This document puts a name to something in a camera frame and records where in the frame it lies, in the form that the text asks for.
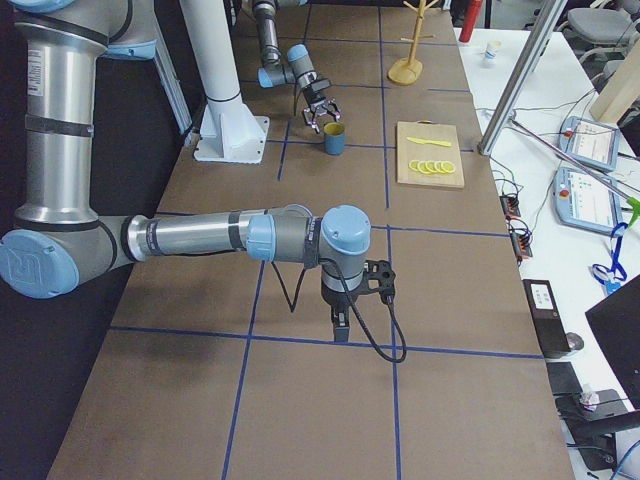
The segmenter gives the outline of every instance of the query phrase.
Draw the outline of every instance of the white desk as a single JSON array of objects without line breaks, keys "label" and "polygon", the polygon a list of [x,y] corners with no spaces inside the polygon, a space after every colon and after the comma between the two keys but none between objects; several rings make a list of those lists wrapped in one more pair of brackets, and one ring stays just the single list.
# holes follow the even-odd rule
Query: white desk
[{"label": "white desk", "polygon": [[[495,109],[528,33],[476,29],[468,44],[460,44],[462,61],[476,108]],[[496,59],[491,63],[484,60],[485,46],[489,40],[502,42]],[[536,70],[527,79],[516,107],[556,107],[567,102],[575,102],[592,88],[567,42],[561,34],[554,33]],[[572,115],[591,118],[588,105],[595,98],[595,93],[585,97],[573,110]],[[557,132],[571,107],[572,105],[554,110],[518,111],[517,118],[537,133]],[[491,112],[478,110],[477,114],[480,126],[484,130]],[[551,135],[546,138],[554,143],[557,140],[557,137]],[[633,153],[624,140],[621,142],[620,151]],[[511,169],[516,182],[524,186],[520,193],[520,210],[523,220],[533,227],[536,212],[545,198],[545,192],[560,160],[536,140],[510,129],[501,133],[492,157]],[[494,167],[504,171],[497,164],[494,164]],[[640,165],[633,160],[621,158],[613,176],[638,188]],[[628,220],[629,216],[630,214],[625,214],[625,219]],[[584,315],[585,311],[605,296],[601,285],[591,276],[589,267],[594,263],[610,263],[608,237],[561,225],[555,214],[551,193],[540,211],[533,236],[533,258],[522,263],[520,275],[523,279],[549,280],[565,331],[575,332],[584,339],[585,348],[568,357],[583,384],[583,389],[585,384],[592,390],[614,388],[625,398],[626,395],[604,358]],[[625,234],[620,256],[629,278],[640,274],[640,262],[637,261],[639,252],[640,234],[635,226]],[[640,438],[640,431],[635,430],[619,437],[620,450],[624,445],[631,445]],[[640,460],[634,458],[636,456],[637,454],[634,454],[628,462],[640,464]],[[587,478],[586,467],[578,452],[571,452],[571,459],[576,478]],[[608,478],[606,475],[607,472],[603,472],[600,478]]]}]

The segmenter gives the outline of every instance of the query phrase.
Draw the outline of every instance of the brown table surface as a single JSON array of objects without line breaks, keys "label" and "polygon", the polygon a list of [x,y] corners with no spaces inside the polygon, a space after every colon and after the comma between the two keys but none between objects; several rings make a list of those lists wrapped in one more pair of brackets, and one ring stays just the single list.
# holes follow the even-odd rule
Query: brown table surface
[{"label": "brown table surface", "polygon": [[[136,266],[52,479],[573,478],[471,93],[447,13],[429,11],[419,81],[393,85],[406,8],[313,5],[278,13],[283,51],[304,41],[344,111],[347,147],[290,119],[292,87],[262,90],[255,27],[234,33],[245,102],[272,119],[260,165],[196,163],[185,150],[160,212],[354,204],[373,225],[369,258],[398,277],[410,351],[394,366],[352,319],[332,340],[319,271],[290,314],[273,270],[235,254]],[[395,124],[458,128],[466,186],[395,182]],[[281,265],[293,288],[298,265]],[[377,296],[358,301],[393,350]]]}]

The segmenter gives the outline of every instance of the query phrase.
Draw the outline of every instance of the wooden mug tree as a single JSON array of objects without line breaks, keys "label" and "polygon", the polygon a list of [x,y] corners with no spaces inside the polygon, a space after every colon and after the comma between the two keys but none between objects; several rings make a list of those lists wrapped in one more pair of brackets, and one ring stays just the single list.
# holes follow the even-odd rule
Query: wooden mug tree
[{"label": "wooden mug tree", "polygon": [[422,62],[416,59],[416,50],[418,48],[420,38],[424,38],[420,36],[422,20],[424,19],[424,12],[427,8],[435,5],[438,1],[439,0],[433,0],[427,5],[426,0],[420,0],[418,8],[414,7],[409,2],[403,2],[406,7],[409,7],[411,10],[416,12],[417,18],[416,25],[413,29],[413,39],[402,39],[411,42],[409,56],[398,60],[387,72],[387,77],[389,77],[389,80],[392,82],[399,85],[411,85],[418,80],[418,77],[420,77],[420,74],[422,73]]}]

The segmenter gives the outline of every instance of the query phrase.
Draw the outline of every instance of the cutting board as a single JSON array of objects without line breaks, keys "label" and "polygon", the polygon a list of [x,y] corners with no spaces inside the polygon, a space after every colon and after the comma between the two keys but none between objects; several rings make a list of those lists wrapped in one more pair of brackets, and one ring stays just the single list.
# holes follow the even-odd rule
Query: cutting board
[{"label": "cutting board", "polygon": [[[398,122],[397,127],[397,168],[398,183],[424,185],[429,187],[463,188],[464,175],[460,145],[455,125],[425,124],[418,122]],[[450,147],[439,145],[420,145],[410,142],[407,137],[425,140],[451,142]],[[411,160],[450,161],[456,167],[452,174],[425,175],[409,168]]]}]

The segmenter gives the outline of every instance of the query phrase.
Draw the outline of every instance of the white cup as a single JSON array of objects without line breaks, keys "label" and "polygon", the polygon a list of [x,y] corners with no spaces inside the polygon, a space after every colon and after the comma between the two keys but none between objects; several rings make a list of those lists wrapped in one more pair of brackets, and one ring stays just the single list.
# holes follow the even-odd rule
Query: white cup
[{"label": "white cup", "polygon": [[490,42],[487,42],[487,48],[484,51],[484,58],[487,60],[495,59],[501,46],[502,42],[499,40],[491,40]]}]

